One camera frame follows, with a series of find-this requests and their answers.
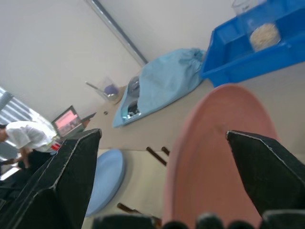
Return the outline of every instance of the blue plastic crate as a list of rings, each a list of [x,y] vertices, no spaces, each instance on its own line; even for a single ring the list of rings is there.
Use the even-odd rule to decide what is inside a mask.
[[[237,17],[218,26],[200,70],[214,87],[238,83],[255,76],[305,61],[305,0],[270,0],[281,41],[255,52]],[[264,5],[248,13],[259,14]]]

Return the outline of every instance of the light blue round cushion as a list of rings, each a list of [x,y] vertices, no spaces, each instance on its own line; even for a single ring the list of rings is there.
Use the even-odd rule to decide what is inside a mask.
[[[94,184],[86,217],[102,210],[118,191],[125,175],[125,160],[120,150],[111,149],[97,158]]]

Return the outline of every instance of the light blue bag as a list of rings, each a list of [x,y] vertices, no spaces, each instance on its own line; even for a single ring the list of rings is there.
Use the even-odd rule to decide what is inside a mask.
[[[126,88],[112,126],[143,118],[194,90],[202,81],[198,72],[203,54],[200,49],[178,49],[146,64],[139,76],[139,97]]]

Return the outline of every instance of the man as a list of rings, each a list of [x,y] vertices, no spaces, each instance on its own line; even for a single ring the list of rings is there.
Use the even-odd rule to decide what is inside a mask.
[[[36,122],[17,121],[0,125],[0,142],[11,141],[21,154],[21,157],[10,160],[11,164],[18,162],[20,168],[29,168],[31,173],[51,157],[55,136],[54,131]]]

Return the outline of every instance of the jar of grains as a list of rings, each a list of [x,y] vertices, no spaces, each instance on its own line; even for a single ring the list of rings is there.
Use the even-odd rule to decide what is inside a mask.
[[[281,40],[269,0],[234,0],[232,4],[254,51],[260,51]]]

